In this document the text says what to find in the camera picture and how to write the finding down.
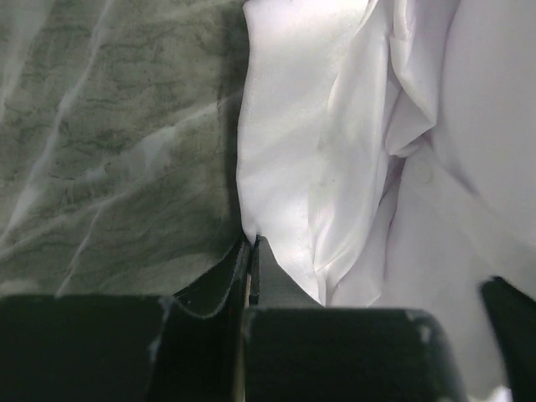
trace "marbled fabric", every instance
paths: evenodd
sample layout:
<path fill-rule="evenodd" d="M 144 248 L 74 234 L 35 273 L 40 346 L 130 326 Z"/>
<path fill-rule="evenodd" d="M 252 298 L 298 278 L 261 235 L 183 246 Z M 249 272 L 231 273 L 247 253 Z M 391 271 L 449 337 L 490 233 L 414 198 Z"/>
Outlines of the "marbled fabric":
<path fill-rule="evenodd" d="M 0 294 L 170 293 L 240 232 L 243 0 L 0 0 Z"/>

